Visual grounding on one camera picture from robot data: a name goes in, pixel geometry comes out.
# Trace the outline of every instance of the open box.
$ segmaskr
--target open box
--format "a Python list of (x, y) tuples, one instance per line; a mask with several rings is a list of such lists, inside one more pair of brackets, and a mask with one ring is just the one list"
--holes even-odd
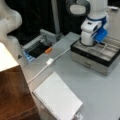
[(120, 60), (120, 41), (106, 38), (94, 47), (83, 46), (79, 40), (71, 45), (72, 59), (104, 75), (109, 74)]

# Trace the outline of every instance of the blue object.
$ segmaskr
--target blue object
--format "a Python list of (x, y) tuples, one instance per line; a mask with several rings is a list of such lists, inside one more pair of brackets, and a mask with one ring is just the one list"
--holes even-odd
[(31, 55), (29, 55), (27, 52), (23, 51), (25, 57), (27, 58), (27, 61), (30, 63), (32, 62), (35, 58)]
[(108, 31), (104, 29), (104, 25), (107, 23), (106, 17), (104, 17), (102, 19), (91, 19), (91, 18), (87, 17), (87, 19), (89, 19), (91, 21), (101, 21), (102, 22), (102, 26), (97, 30), (97, 32), (96, 32), (97, 34), (94, 36), (95, 41), (97, 41), (98, 43), (102, 42), (108, 34)]
[(101, 27), (100, 29), (98, 29), (97, 34), (94, 36), (94, 39), (100, 43), (104, 40), (104, 38), (107, 36), (108, 31), (105, 30), (103, 27)]

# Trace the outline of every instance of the black object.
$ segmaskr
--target black object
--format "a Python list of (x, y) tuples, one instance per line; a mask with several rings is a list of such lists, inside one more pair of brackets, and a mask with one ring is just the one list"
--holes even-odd
[[(71, 7), (72, 5), (84, 6), (85, 9), (86, 9), (86, 12), (83, 13), (83, 14), (78, 14), (78, 15), (77, 15), (77, 14), (73, 14), (73, 13), (71, 12), (71, 10), (70, 10), (70, 7)], [(84, 15), (89, 14), (89, 12), (90, 12), (90, 3), (89, 3), (87, 0), (78, 0), (78, 2), (77, 2), (77, 0), (67, 0), (67, 1), (66, 1), (66, 8), (67, 8), (68, 12), (69, 12), (71, 15), (74, 15), (74, 16), (84, 16)]]
[(87, 53), (87, 52), (85, 52), (85, 51), (83, 51), (83, 50), (80, 50), (80, 49), (74, 47), (74, 44), (75, 44), (75, 43), (73, 43), (73, 44), (71, 45), (71, 51), (72, 51), (72, 52), (74, 52), (74, 53), (76, 53), (76, 54), (78, 54), (78, 55), (81, 55), (81, 56), (83, 56), (83, 57), (86, 57), (86, 58), (88, 58), (88, 59), (90, 59), (90, 60), (93, 60), (93, 61), (95, 61), (95, 62), (97, 62), (97, 63), (100, 63), (100, 64), (102, 64), (102, 65), (104, 65), (104, 66), (106, 66), (106, 67), (110, 67), (110, 65), (114, 62), (114, 60), (120, 55), (120, 49), (119, 49), (118, 52), (113, 56), (113, 58), (112, 58), (110, 61), (107, 61), (107, 60), (104, 60), (104, 59), (102, 59), (102, 58), (99, 58), (99, 57), (97, 57), (97, 56), (94, 56), (94, 55), (92, 55), (92, 54), (90, 54), (90, 53)]

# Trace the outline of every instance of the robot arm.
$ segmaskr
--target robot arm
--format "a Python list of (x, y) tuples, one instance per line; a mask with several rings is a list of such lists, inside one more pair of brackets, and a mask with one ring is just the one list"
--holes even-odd
[(87, 15), (81, 26), (81, 43), (93, 46), (100, 43), (107, 36), (108, 14), (107, 0), (67, 0), (67, 10), (72, 15)]

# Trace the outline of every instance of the cable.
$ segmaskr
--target cable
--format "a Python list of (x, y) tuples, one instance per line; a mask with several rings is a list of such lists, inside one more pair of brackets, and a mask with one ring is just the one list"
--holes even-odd
[(28, 81), (27, 83), (30, 84), (33, 80), (35, 80), (46, 68), (48, 68), (50, 65), (52, 65), (59, 57), (61, 57), (62, 55), (64, 55), (66, 52), (68, 52), (70, 50), (67, 49), (65, 52), (63, 52), (62, 54), (58, 55), (55, 59), (53, 58), (49, 58), (48, 61), (46, 62), (46, 66), (40, 71), (38, 72), (37, 75), (35, 75), (35, 77), (33, 77), (30, 81)]

